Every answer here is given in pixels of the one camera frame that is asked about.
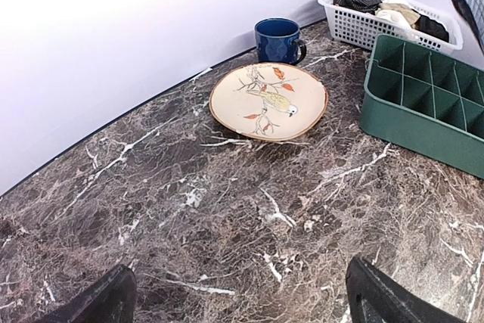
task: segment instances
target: green plastic organizer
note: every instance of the green plastic organizer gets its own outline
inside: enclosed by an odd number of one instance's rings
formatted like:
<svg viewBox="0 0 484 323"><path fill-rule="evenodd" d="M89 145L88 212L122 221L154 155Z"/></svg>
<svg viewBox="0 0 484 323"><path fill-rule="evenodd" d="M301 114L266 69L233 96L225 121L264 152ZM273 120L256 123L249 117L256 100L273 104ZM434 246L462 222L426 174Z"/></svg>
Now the green plastic organizer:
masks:
<svg viewBox="0 0 484 323"><path fill-rule="evenodd" d="M484 73L444 54L379 35L360 127L484 179Z"/></svg>

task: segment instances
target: marble countertop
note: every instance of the marble countertop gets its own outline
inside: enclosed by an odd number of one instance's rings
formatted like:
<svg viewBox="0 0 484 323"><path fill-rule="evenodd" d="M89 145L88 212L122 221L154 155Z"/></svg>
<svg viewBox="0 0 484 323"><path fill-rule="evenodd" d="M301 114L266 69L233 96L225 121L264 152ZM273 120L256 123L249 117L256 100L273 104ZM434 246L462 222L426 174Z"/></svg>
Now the marble countertop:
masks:
<svg viewBox="0 0 484 323"><path fill-rule="evenodd" d="M176 87L2 198L0 318L29 321L117 263L137 321L347 322L354 255L459 318L484 320L482 182L358 127L369 53L306 28L322 120L279 144L207 107L254 52Z"/></svg>

